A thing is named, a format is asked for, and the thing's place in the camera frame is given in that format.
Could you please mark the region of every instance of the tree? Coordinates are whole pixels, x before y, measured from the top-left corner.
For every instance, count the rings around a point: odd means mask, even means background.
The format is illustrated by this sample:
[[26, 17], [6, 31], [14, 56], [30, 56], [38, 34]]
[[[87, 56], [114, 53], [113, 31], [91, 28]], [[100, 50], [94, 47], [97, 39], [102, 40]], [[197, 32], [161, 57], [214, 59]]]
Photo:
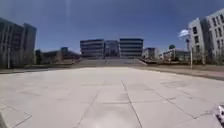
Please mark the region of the tree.
[[42, 52], [40, 49], [35, 51], [35, 56], [36, 56], [36, 64], [40, 65], [42, 62]]
[[172, 49], [175, 49], [176, 47], [175, 47], [175, 45], [173, 45], [173, 44], [171, 44], [170, 46], [169, 46], [169, 50], [172, 50]]

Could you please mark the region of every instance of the white cloud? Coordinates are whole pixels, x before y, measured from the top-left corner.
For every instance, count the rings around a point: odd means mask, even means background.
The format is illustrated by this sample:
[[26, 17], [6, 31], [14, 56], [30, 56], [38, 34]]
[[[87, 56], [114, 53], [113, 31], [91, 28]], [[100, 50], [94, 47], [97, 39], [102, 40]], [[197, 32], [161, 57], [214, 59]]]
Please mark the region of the white cloud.
[[186, 30], [186, 29], [184, 29], [184, 30], [182, 30], [180, 33], [179, 33], [179, 37], [184, 37], [184, 36], [187, 36], [187, 35], [189, 35], [189, 31], [188, 30]]

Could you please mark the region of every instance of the tall building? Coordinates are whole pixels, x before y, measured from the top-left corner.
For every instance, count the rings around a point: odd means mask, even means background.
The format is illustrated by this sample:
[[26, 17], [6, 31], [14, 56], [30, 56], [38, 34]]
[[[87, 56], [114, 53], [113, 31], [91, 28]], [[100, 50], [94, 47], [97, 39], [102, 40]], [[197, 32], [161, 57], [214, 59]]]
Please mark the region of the tall building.
[[84, 58], [104, 58], [105, 45], [103, 39], [80, 41], [82, 57]]
[[140, 38], [121, 38], [119, 51], [121, 58], [136, 58], [142, 56], [143, 39]]
[[0, 18], [0, 67], [22, 67], [33, 63], [36, 28]]
[[224, 9], [204, 19], [196, 18], [188, 25], [193, 59], [214, 63], [224, 47]]
[[217, 61], [221, 56], [224, 48], [224, 9], [221, 9], [206, 17], [210, 40], [213, 44], [213, 58]]

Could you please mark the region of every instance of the ground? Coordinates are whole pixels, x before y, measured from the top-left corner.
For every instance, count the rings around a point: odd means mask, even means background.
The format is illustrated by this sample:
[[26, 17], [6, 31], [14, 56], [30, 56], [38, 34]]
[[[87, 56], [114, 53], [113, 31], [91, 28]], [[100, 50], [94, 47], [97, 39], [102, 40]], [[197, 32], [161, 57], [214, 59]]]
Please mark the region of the ground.
[[224, 82], [136, 68], [0, 75], [9, 128], [220, 128]]

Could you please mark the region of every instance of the building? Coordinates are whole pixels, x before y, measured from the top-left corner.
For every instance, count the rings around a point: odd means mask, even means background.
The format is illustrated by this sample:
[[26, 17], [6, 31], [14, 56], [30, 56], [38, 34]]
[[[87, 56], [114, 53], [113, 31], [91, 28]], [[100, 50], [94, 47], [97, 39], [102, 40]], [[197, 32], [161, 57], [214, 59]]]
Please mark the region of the building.
[[188, 62], [190, 59], [190, 53], [188, 51], [173, 49], [173, 50], [163, 52], [163, 55], [160, 55], [160, 57], [164, 61]]
[[59, 50], [43, 52], [41, 55], [42, 64], [65, 64], [66, 62], [74, 63], [80, 57], [79, 54], [69, 51], [67, 47]]
[[105, 59], [105, 57], [136, 58], [142, 56], [143, 39], [121, 38], [116, 40], [82, 40], [80, 48], [83, 58]]
[[188, 28], [193, 60], [203, 64], [217, 62], [224, 48], [224, 9], [203, 19], [196, 18]]
[[158, 60], [159, 50], [157, 48], [145, 48], [143, 49], [142, 57], [149, 60]]
[[121, 58], [138, 58], [142, 56], [143, 39], [121, 38], [119, 41], [119, 51]]
[[212, 56], [215, 61], [223, 62], [224, 56], [224, 9], [206, 17], [212, 44]]
[[0, 18], [0, 68], [33, 63], [36, 30], [26, 23], [20, 26]]
[[105, 45], [103, 39], [80, 41], [81, 54], [83, 58], [103, 59]]
[[119, 57], [119, 43], [117, 40], [106, 40], [105, 57]]

